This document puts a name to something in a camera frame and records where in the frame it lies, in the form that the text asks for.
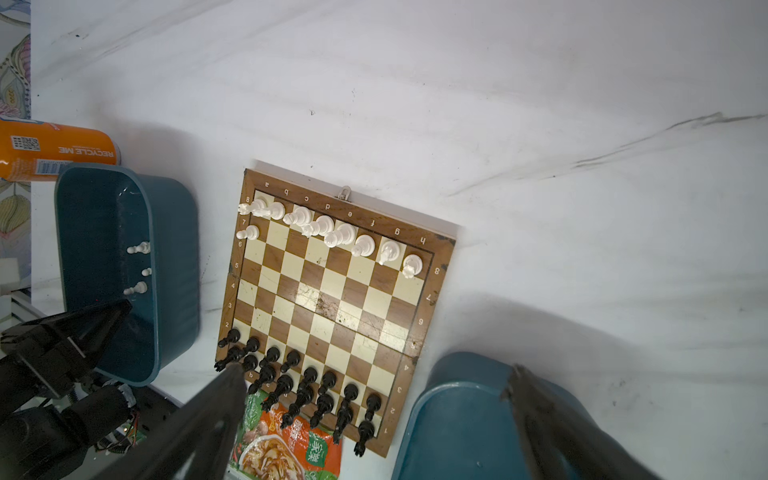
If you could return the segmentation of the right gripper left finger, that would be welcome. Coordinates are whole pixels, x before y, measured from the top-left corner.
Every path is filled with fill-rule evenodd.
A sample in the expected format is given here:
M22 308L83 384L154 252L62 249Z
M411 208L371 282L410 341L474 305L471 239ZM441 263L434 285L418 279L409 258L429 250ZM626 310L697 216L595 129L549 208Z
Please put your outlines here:
M222 479L247 395L241 364L231 363L147 440L98 479Z

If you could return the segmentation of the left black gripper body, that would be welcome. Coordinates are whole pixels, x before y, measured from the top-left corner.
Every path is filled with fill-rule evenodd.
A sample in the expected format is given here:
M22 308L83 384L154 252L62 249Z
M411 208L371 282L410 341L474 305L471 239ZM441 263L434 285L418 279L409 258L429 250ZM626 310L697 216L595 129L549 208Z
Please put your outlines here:
M1 334L1 418L34 397L60 399L97 366L132 310L127 299L29 320Z

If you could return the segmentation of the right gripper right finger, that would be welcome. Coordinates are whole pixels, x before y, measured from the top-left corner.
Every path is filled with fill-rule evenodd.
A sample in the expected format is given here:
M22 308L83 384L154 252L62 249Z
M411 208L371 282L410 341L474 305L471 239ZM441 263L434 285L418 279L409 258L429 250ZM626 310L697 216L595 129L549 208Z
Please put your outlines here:
M533 479L658 477L525 366L511 367L501 398L511 404Z

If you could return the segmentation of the white pawn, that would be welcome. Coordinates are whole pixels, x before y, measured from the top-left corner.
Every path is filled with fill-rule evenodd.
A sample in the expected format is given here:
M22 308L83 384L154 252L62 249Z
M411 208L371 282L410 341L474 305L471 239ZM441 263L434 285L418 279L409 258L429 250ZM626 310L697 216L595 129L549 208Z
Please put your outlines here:
M260 230L256 225L248 225L235 234L238 240L257 240L260 236Z

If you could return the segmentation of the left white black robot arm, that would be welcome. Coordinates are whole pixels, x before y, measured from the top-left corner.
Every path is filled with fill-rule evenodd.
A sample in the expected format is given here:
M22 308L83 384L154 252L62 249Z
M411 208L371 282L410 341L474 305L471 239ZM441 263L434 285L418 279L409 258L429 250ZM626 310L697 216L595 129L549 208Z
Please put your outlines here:
M2 478L61 479L89 449L125 454L178 410L151 386L95 371L131 310L120 299L2 332Z

